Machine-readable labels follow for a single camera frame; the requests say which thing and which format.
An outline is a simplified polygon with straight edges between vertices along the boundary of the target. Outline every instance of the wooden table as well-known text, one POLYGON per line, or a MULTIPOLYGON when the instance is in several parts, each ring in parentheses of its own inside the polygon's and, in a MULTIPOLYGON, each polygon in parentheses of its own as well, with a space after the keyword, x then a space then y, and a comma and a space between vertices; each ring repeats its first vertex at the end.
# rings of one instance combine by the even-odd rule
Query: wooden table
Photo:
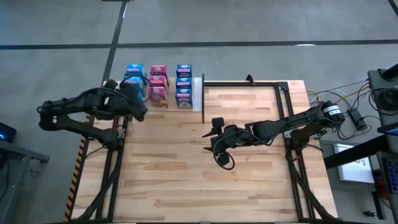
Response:
MULTIPOLYGON (((294 113, 307 110, 304 82, 288 83, 294 113)), ((203 149, 210 139, 201 138, 210 131, 211 119, 219 116, 225 125, 238 126, 277 120, 275 92, 269 87, 206 87, 204 124, 200 112, 173 106, 169 111, 150 108, 144 122, 129 123, 114 222, 297 221, 282 136, 272 146, 230 149, 236 168, 223 170, 203 149)), ((110 128, 112 122, 95 121, 94 125, 110 128)), ((88 152, 99 147, 92 141, 88 152)), ((321 152, 308 147, 303 156, 311 190, 336 217, 321 152)), ((102 150, 86 159, 72 218, 82 214, 98 193, 105 158, 106 150, 102 150)))

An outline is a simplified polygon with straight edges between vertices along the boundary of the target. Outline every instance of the gray floor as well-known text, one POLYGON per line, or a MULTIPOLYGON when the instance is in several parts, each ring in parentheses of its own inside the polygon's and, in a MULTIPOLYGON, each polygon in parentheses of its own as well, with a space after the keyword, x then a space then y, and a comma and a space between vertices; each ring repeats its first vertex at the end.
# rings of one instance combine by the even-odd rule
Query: gray floor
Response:
MULTIPOLYGON (((120 5, 0 0, 0 45, 108 44, 120 5)), ((135 0, 127 5, 119 43, 371 39, 398 39, 398 17, 387 0, 135 0)), ((47 165, 32 164, 41 173, 37 179, 27 175, 14 223, 62 221, 80 137, 42 131, 35 109, 45 100, 76 96, 99 85, 108 53, 0 50, 0 121, 17 128, 18 145, 52 155, 47 165)), ((194 76, 204 73, 209 80, 242 80, 250 73, 257 80, 305 80, 307 88, 324 90, 365 80, 368 70, 389 68, 397 58, 398 45, 118 49, 111 78, 122 78, 127 63, 144 63, 146 69, 166 64, 170 70, 191 63, 194 76)), ((360 86, 341 90, 350 93, 360 86)), ((361 100, 359 110, 377 115, 367 99, 361 100)), ((83 115, 75 118, 83 120, 83 115)), ((378 120, 366 122, 374 129, 350 142, 377 136, 378 120)), ((350 121, 343 127, 344 133, 353 132, 350 121)), ((338 138, 328 133, 323 139, 338 138)), ((362 215, 374 210, 370 192, 338 188, 333 195, 340 218, 377 222, 362 215)), ((380 223, 393 223, 391 214, 380 223)))

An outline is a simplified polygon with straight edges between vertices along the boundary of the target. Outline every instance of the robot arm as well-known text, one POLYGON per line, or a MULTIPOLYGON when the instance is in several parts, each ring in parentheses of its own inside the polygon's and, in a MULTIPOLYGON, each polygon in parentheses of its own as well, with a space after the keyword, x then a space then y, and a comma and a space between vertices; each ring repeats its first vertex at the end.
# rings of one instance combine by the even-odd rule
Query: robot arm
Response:
POLYGON ((108 147, 117 145, 119 133, 115 129, 99 129, 89 124, 74 121, 68 114, 85 112, 96 119, 112 120, 117 116, 132 115, 143 121, 147 112, 145 104, 137 98, 137 89, 128 83, 108 80, 104 87, 92 88, 74 98, 46 101, 37 108, 40 114, 39 126, 46 131, 65 129, 97 139, 108 147))
POLYGON ((270 146, 275 137, 285 131, 290 131, 288 139, 288 147, 291 150, 301 150, 309 142, 311 135, 322 131, 324 128, 336 128, 345 120, 339 107, 330 102, 321 102, 318 106, 314 106, 293 116, 289 116, 278 121, 257 121, 245 124, 245 128, 239 128, 234 124, 228 125, 222 132, 221 127, 224 126, 223 118, 212 119, 213 128, 211 132, 204 135, 208 137, 217 135, 210 139, 211 147, 205 149, 213 152, 217 164, 227 170, 225 165, 229 163, 232 156, 226 152, 228 148, 236 148, 242 146, 270 146))

